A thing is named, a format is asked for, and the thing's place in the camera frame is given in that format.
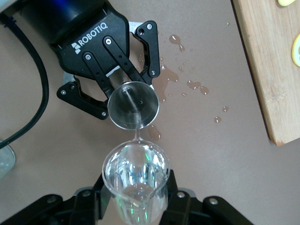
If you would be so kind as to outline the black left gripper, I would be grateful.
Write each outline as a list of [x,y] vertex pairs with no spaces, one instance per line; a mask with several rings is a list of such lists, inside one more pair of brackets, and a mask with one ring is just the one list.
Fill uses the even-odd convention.
[[103,46],[106,36],[129,55],[128,20],[108,0],[27,0],[20,13],[70,74],[93,78],[83,62],[85,52],[95,56],[105,74],[117,66]]

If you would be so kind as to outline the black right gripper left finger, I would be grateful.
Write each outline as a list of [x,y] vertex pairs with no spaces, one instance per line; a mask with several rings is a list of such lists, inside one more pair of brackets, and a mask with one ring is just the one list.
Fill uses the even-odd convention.
[[68,200],[45,195],[0,225],[98,225],[109,201],[110,193],[100,176],[93,187],[79,189]]

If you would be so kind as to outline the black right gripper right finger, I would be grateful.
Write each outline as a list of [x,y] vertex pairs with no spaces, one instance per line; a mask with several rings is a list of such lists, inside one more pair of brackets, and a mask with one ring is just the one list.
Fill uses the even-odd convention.
[[222,197],[208,196],[201,202],[179,190],[174,171],[168,171],[168,205],[162,214],[161,225],[253,225]]

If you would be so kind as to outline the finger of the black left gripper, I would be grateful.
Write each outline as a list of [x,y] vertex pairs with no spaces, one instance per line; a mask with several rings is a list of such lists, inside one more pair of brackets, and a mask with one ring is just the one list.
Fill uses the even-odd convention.
[[113,37],[104,37],[103,45],[131,81],[143,82],[151,86],[152,79],[160,75],[157,24],[154,21],[129,22],[128,29],[134,38],[143,45],[144,66],[142,72],[137,71]]
[[108,118],[107,104],[114,88],[103,72],[96,57],[91,52],[85,52],[82,60],[91,72],[92,79],[95,80],[106,96],[105,101],[99,101],[82,91],[81,83],[74,74],[64,72],[63,84],[57,91],[57,97],[66,103],[100,119]]

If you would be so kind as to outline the steel double jigger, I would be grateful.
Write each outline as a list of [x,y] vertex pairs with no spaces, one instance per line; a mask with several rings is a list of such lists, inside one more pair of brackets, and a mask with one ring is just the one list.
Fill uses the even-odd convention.
[[111,121],[125,130],[151,124],[159,112],[159,99],[153,87],[131,81],[120,67],[109,73],[108,78],[114,88],[107,105]]

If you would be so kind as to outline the clear glass cup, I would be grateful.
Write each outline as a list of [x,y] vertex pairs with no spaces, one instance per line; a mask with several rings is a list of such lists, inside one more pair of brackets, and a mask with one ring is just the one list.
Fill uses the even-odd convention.
[[105,158],[102,178],[128,225],[149,225],[168,205],[169,159],[156,144],[131,140]]

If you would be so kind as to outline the spilled liquid puddle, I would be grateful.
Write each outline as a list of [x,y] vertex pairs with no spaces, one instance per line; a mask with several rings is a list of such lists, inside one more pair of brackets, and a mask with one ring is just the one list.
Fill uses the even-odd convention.
[[[169,37],[170,43],[177,45],[179,47],[179,51],[182,53],[185,51],[185,47],[181,43],[181,38],[176,34],[171,34]],[[173,71],[171,71],[164,63],[164,58],[160,57],[160,71],[161,74],[158,78],[154,79],[153,87],[156,93],[158,94],[158,99],[160,103],[164,103],[166,101],[165,89],[169,82],[177,83],[179,81],[179,75]],[[187,86],[191,90],[199,89],[200,92],[206,96],[209,94],[209,89],[205,86],[202,86],[200,82],[193,82],[191,80],[187,81]],[[148,126],[148,132],[150,138],[154,141],[158,141],[161,139],[162,134],[157,129],[155,125]]]

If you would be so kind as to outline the brown table cover mat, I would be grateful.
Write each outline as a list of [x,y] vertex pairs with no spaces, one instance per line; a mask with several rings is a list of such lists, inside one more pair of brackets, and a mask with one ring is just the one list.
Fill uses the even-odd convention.
[[[130,21],[158,25],[166,100],[154,125],[178,186],[199,199],[221,196],[256,225],[300,225],[300,140],[278,147],[268,138],[231,1],[110,3]],[[14,18],[43,60],[50,97],[39,122],[11,144],[16,163],[0,179],[0,222],[44,195],[68,199],[92,186],[106,155],[134,137],[58,99],[55,54]]]

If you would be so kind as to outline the wooden cutting board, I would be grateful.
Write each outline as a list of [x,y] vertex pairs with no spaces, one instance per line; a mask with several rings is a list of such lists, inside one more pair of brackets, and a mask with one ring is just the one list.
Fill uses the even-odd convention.
[[291,57],[300,33],[300,0],[232,0],[269,138],[300,138],[300,67]]

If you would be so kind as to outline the lemon slice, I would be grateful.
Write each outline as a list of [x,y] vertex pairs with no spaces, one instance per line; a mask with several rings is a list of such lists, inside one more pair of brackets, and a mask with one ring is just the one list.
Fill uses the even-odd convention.
[[291,57],[293,63],[300,67],[300,33],[295,38],[293,45],[292,45],[292,51],[291,51]]

